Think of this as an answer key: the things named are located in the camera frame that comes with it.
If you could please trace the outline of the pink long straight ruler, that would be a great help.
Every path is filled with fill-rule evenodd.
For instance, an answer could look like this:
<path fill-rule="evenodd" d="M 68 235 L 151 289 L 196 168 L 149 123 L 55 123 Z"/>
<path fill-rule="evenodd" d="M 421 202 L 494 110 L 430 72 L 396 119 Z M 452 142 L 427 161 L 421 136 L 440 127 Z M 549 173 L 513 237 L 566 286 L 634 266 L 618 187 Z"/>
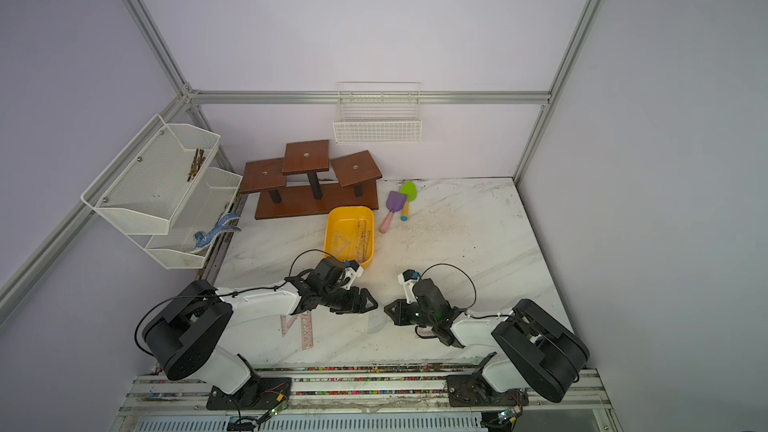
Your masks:
<path fill-rule="evenodd" d="M 314 347 L 312 312 L 307 311 L 301 315 L 301 347 L 303 350 L 310 350 Z"/>

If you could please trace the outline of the yellow plastic storage box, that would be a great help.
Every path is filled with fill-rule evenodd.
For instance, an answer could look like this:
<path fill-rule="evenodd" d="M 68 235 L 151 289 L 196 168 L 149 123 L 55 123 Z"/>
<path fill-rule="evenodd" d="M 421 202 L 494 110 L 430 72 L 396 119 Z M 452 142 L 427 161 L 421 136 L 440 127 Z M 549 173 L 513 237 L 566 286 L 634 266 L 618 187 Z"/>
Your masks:
<path fill-rule="evenodd" d="M 374 256 L 374 213 L 365 206 L 346 206 L 333 209 L 327 216 L 323 250 L 330 255 L 330 241 L 334 233 L 344 234 L 355 240 L 357 237 L 357 221 L 364 219 L 368 222 L 370 233 L 366 261 L 360 264 L 364 269 L 369 269 Z"/>

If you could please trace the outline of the clear stencil straight ruler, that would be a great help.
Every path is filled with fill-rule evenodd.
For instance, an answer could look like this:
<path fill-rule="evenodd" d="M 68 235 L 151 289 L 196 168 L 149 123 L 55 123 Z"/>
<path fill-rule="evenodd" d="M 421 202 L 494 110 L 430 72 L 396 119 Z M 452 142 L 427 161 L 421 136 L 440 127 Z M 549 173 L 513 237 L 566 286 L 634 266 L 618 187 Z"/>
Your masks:
<path fill-rule="evenodd" d="M 366 261 L 369 237 L 368 222 L 364 219 L 359 219 L 357 221 L 357 237 L 355 245 L 355 260 L 359 264 Z"/>

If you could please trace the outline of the pink triangle ruler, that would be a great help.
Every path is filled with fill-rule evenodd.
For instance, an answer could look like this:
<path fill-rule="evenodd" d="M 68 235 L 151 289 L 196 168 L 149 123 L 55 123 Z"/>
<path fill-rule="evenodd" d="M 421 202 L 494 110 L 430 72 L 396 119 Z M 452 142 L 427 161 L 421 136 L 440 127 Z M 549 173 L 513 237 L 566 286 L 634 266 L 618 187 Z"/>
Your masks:
<path fill-rule="evenodd" d="M 300 318 L 300 315 L 282 315 L 280 317 L 281 335 L 286 336 L 293 324 Z"/>

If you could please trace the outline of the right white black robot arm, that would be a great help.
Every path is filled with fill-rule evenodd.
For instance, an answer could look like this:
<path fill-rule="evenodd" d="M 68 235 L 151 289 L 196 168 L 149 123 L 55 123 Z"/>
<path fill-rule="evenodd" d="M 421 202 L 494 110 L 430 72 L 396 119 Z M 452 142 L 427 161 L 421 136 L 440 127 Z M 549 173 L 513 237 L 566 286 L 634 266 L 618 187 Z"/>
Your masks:
<path fill-rule="evenodd" d="M 451 406 L 525 406 L 529 390 L 559 403 L 580 380 L 588 347 L 535 301 L 477 315 L 451 305 L 431 279 L 407 273 L 399 282 L 405 297 L 384 307 L 396 326 L 426 328 L 448 347 L 490 349 L 472 373 L 446 379 Z"/>

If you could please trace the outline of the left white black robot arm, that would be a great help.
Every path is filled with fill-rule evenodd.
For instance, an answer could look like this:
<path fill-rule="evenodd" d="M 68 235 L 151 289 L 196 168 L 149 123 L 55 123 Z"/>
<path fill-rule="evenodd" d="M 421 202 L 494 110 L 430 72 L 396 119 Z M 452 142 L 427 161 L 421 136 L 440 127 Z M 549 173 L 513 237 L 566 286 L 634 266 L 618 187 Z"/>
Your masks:
<path fill-rule="evenodd" d="M 204 279 L 196 280 L 140 319 L 135 344 L 154 357 L 168 379 L 197 379 L 235 394 L 257 376 L 247 359 L 221 344 L 227 330 L 320 306 L 337 315 L 372 312 L 378 302 L 368 289 L 355 285 L 363 272 L 355 261 L 327 256 L 315 268 L 272 285 L 217 288 Z"/>

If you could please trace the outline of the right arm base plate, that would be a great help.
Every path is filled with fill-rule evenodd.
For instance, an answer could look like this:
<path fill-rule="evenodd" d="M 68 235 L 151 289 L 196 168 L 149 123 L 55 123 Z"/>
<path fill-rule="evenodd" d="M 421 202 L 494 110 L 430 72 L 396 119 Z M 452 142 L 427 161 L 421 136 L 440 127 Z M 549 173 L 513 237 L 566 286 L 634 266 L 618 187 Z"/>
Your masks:
<path fill-rule="evenodd" d="M 528 406 L 523 389 L 496 391 L 482 376 L 450 375 L 446 379 L 448 400 L 452 407 Z"/>

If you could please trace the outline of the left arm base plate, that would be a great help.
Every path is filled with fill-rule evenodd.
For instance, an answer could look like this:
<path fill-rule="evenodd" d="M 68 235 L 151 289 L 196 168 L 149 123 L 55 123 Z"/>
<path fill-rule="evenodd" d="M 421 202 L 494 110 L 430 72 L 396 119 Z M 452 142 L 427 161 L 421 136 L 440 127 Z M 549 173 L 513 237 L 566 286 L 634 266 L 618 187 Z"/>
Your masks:
<path fill-rule="evenodd" d="M 260 377 L 250 379 L 239 391 L 226 394 L 213 386 L 206 403 L 207 410 L 241 411 L 270 410 L 288 399 L 292 388 L 289 377 Z"/>

